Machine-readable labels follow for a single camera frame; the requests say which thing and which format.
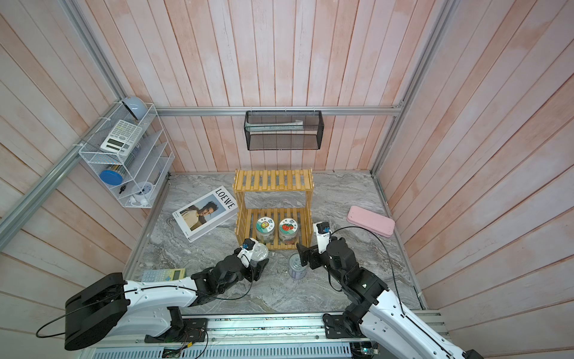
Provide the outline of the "silver tin can purple label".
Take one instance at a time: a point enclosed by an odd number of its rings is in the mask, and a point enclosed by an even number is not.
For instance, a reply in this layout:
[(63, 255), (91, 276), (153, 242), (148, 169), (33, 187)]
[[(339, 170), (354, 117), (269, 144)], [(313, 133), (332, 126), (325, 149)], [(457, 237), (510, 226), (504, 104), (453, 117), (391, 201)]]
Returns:
[(301, 264), (301, 259), (299, 254), (293, 254), (289, 258), (288, 262), (288, 273), (294, 280), (300, 280), (306, 276), (307, 266)]

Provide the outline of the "glass jar tomato lid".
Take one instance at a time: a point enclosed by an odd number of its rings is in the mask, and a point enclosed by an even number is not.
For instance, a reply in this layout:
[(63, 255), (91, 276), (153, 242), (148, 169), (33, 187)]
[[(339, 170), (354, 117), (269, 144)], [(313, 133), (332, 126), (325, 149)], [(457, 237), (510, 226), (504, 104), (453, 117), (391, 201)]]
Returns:
[(284, 218), (278, 228), (279, 240), (285, 245), (294, 245), (297, 242), (299, 224), (294, 218)]

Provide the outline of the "glass jar sunflower lid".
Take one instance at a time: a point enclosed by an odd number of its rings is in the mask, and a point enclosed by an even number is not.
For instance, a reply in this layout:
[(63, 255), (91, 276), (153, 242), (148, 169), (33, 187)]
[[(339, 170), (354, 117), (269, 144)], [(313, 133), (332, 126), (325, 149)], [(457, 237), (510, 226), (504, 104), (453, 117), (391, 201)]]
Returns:
[(256, 236), (263, 244), (272, 243), (275, 237), (275, 221), (267, 216), (259, 218), (256, 222)]

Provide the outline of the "bamboo two-tier shelf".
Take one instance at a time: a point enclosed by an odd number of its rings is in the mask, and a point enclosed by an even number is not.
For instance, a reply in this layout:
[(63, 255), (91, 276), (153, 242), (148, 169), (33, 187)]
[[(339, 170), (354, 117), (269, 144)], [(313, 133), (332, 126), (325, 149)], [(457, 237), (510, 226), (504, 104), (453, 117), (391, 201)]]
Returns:
[[(299, 224), (296, 243), (306, 247), (312, 242), (312, 197), (315, 189), (311, 169), (304, 170), (237, 170), (233, 192), (239, 209), (235, 235), (239, 244), (246, 238), (256, 238), (257, 221), (264, 216), (279, 224), (284, 218), (293, 218)], [(302, 205), (282, 204), (287, 194), (305, 194)], [(257, 194), (265, 201), (260, 207), (249, 208), (246, 194)]]

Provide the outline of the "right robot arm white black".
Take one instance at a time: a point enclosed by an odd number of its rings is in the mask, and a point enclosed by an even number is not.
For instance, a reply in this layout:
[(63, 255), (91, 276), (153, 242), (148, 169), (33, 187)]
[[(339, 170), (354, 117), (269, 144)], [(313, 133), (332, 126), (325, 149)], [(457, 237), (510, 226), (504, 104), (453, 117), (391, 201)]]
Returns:
[(360, 266), (344, 239), (311, 248), (298, 244), (297, 251), (304, 266), (326, 269), (351, 301), (342, 314), (346, 334), (363, 335), (398, 358), (482, 357), (454, 345), (420, 320), (383, 280)]

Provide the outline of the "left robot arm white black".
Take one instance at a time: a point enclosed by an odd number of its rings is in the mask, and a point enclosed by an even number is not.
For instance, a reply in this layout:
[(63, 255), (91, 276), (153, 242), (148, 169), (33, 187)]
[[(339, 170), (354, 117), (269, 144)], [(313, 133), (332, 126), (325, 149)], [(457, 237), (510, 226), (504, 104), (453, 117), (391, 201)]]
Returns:
[(66, 301), (64, 348), (85, 349), (115, 335), (181, 338), (182, 308), (221, 300), (239, 281), (258, 281), (268, 262), (240, 251), (176, 281), (148, 283), (127, 281), (119, 272), (106, 275)]

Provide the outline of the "pink plastic case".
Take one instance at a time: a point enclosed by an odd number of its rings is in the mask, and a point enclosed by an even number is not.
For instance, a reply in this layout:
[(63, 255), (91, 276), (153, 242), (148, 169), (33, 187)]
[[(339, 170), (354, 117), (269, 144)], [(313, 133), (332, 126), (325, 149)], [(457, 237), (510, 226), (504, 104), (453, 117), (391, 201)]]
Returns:
[(391, 237), (396, 226), (396, 223), (391, 218), (359, 206), (351, 206), (347, 220), (351, 224), (364, 227), (384, 237)]

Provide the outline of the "Loewe magazine book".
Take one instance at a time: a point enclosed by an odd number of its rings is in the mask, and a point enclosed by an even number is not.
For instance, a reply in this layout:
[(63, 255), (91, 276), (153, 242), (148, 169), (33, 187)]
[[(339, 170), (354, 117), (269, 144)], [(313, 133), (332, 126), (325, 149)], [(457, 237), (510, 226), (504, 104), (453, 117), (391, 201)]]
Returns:
[(231, 219), (239, 210), (237, 200), (220, 186), (172, 213), (189, 242), (194, 242)]

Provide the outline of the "yellow green calculator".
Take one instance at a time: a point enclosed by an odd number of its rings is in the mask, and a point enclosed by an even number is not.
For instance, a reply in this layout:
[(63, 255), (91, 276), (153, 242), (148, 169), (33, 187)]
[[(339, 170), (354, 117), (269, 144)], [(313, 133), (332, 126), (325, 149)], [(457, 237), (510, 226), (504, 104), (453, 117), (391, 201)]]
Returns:
[(146, 270), (141, 278), (142, 282), (178, 281), (184, 278), (186, 269), (154, 269)]

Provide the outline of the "papers in mesh basket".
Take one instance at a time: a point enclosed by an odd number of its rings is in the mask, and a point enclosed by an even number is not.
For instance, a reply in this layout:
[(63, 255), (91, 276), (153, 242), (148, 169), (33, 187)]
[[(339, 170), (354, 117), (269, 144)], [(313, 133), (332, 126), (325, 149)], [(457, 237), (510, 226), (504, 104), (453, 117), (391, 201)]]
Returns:
[(276, 133), (285, 131), (303, 131), (303, 121), (275, 124), (251, 124), (246, 123), (245, 129), (249, 133)]

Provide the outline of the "white cup in rack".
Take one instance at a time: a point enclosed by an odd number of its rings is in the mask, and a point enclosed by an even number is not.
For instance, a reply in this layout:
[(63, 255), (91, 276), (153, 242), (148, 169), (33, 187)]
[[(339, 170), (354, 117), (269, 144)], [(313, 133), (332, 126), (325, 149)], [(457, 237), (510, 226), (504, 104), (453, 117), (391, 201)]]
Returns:
[(138, 183), (136, 193), (130, 197), (130, 203), (133, 206), (148, 206), (153, 189), (154, 185), (150, 182)]

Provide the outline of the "white desk calculator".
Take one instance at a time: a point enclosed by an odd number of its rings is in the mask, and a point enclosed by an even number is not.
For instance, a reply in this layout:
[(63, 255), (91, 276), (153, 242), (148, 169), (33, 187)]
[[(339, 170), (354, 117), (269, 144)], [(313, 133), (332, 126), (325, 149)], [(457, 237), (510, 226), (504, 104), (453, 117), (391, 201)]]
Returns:
[(128, 121), (119, 120), (100, 145), (100, 149), (118, 156), (128, 156), (138, 143), (142, 132), (142, 127)]

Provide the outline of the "light blue round gadget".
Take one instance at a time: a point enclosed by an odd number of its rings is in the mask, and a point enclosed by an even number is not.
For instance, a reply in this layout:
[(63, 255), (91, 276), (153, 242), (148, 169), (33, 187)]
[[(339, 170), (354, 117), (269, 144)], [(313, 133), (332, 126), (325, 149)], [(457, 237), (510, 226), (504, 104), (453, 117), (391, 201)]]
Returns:
[(121, 103), (136, 121), (141, 121), (148, 111), (146, 103), (138, 97), (124, 97)]

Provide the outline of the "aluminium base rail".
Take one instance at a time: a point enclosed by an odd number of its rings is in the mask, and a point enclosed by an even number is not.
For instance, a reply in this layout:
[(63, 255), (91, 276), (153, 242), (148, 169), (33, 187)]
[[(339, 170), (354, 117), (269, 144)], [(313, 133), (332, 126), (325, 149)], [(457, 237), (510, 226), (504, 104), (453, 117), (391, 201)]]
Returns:
[(207, 315), (207, 338), (145, 343), (116, 336), (83, 349), (81, 358), (392, 358), (366, 337), (330, 339), (322, 313)]

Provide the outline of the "black mesh wall basket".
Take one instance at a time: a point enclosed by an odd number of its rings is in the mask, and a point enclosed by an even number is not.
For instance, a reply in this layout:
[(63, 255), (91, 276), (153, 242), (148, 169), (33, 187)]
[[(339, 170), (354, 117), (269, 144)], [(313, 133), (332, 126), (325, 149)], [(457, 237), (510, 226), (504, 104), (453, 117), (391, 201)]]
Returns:
[(249, 151), (320, 150), (324, 134), (321, 111), (247, 111), (244, 122)]

